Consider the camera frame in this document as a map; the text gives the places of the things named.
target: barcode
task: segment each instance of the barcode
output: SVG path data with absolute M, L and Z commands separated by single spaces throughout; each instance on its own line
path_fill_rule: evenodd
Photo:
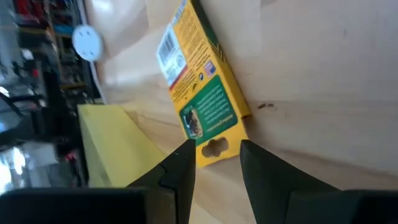
M 163 43 L 161 44 L 161 46 L 159 48 L 159 57 L 160 57 L 160 60 L 162 61 L 163 65 L 166 64 L 167 58 L 173 52 L 174 48 L 175 48 L 175 44 L 174 44 L 172 35 L 170 32 L 168 32 L 166 34 L 166 37 L 165 37 Z
M 187 0 L 183 0 L 180 7 L 178 7 L 177 13 L 174 16 L 173 19 L 173 26 L 180 20 L 181 14 L 184 11 L 185 5 L 187 4 Z

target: hang tab hole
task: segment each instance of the hang tab hole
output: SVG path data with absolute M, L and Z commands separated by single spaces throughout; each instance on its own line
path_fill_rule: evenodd
M 204 157 L 219 157 L 222 152 L 228 150 L 228 141 L 225 138 L 210 140 L 209 144 L 201 150 Z

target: yellow box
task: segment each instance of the yellow box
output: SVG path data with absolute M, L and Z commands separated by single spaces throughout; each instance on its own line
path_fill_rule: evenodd
M 250 111 L 199 1 L 183 0 L 156 55 L 197 164 L 237 156 Z

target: yellow block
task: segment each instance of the yellow block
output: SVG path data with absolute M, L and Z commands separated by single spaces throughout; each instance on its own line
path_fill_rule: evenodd
M 165 155 L 120 106 L 79 106 L 90 187 L 125 187 Z

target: wooden table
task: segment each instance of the wooden table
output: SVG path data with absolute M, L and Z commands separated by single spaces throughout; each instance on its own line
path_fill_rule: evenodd
M 253 141 L 342 189 L 398 187 L 397 2 L 201 2 L 253 113 Z M 179 4 L 86 0 L 106 43 L 107 100 L 165 152 L 184 136 L 155 51 Z M 238 158 L 198 170 L 192 223 L 254 223 Z

